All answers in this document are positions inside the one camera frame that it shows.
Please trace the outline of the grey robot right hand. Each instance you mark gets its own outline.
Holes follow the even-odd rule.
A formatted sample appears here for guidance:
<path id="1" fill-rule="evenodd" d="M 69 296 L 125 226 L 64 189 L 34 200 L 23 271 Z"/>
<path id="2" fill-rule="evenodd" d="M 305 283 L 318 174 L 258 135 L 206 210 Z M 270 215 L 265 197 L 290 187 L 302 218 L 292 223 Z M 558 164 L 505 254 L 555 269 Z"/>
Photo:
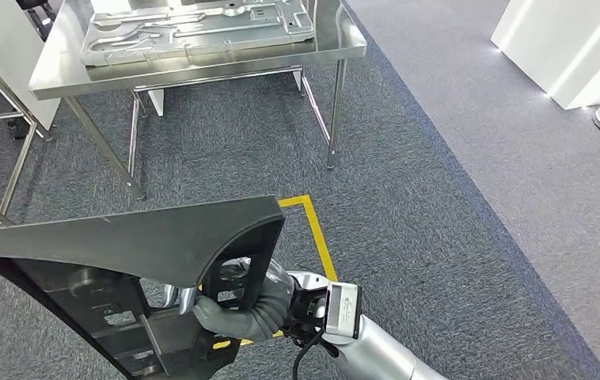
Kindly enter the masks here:
<path id="1" fill-rule="evenodd" d="M 294 278 L 271 260 L 251 310 L 223 309 L 213 299 L 200 295 L 195 298 L 191 312 L 210 332 L 254 342 L 268 340 L 283 327 L 289 315 L 294 287 Z"/>

